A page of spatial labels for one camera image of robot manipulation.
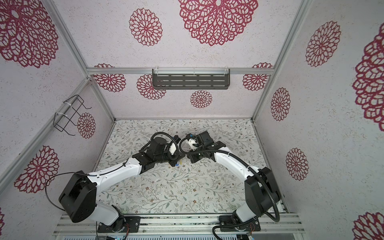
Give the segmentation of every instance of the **red doily pattern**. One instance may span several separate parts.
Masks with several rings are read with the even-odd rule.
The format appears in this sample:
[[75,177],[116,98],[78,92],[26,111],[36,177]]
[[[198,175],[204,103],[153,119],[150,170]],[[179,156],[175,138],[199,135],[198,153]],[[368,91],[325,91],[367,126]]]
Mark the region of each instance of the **red doily pattern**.
[[148,9],[137,9],[131,15],[129,28],[133,37],[144,46],[157,44],[163,35],[161,23]]
[[308,174],[308,161],[304,153],[298,148],[292,148],[285,160],[289,174],[296,180],[303,180]]
[[364,56],[355,70],[355,103],[364,109],[364,118],[377,122],[384,131],[384,23],[379,34],[365,46]]
[[273,94],[271,101],[271,113],[276,121],[283,120],[291,107],[291,100],[287,89],[279,88]]
[[353,223],[354,240],[384,239],[384,216],[381,213],[366,212],[364,215],[359,215]]
[[307,63],[317,67],[327,62],[337,49],[340,41],[340,26],[330,21],[319,27],[311,37],[305,54]]
[[95,119],[89,113],[83,113],[77,121],[77,130],[83,138],[90,138],[95,133]]
[[0,52],[23,67],[49,65],[56,58],[58,35],[38,0],[1,0]]
[[49,146],[43,146],[13,185],[21,192],[37,193],[44,190],[45,182],[56,175],[58,169],[59,159],[57,154]]
[[223,45],[252,21],[257,0],[179,0],[184,28],[200,43]]
[[[98,64],[96,68],[114,68],[109,64]],[[93,77],[98,85],[110,92],[120,92],[125,88],[125,78],[123,74],[94,74]]]
[[212,95],[204,90],[198,90],[191,95],[191,103],[197,108],[208,107],[212,102]]
[[0,236],[1,236],[1,230],[3,229],[4,226],[4,214],[1,212],[1,207],[0,207]]
[[140,94],[148,99],[159,99],[166,94],[166,90],[156,90],[152,86],[152,75],[146,74],[137,80],[137,89]]
[[[259,63],[254,65],[253,68],[272,68],[270,63]],[[269,76],[267,74],[246,74],[243,76],[243,85],[246,89],[257,91],[263,89]]]

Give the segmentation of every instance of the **work surface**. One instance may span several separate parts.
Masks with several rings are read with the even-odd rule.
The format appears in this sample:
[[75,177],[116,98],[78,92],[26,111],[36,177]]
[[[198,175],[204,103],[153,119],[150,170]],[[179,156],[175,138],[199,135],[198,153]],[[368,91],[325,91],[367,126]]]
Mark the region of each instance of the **work surface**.
[[[245,162],[266,163],[249,119],[120,120],[116,122],[97,169],[123,162],[137,153],[155,132],[183,138],[208,131]],[[184,150],[190,150],[184,144]],[[98,200],[127,213],[228,213],[244,202],[244,182],[228,169],[202,159],[192,164],[186,157],[180,166],[157,164],[137,177],[125,179],[103,191]]]

